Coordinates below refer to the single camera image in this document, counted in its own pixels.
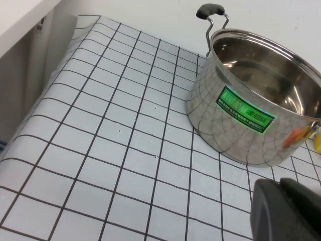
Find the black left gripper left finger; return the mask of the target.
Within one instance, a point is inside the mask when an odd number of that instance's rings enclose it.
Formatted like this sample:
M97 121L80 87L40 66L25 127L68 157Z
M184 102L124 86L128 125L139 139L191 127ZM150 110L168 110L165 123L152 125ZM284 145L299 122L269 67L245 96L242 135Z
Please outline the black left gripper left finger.
M254 240L308 240L303 216L272 180L255 182L250 224Z

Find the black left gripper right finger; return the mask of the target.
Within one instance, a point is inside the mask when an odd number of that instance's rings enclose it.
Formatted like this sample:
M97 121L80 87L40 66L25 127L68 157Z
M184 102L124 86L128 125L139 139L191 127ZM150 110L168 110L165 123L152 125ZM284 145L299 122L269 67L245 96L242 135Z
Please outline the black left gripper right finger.
M320 196L290 178L281 178L279 184L302 225L315 240L320 240Z

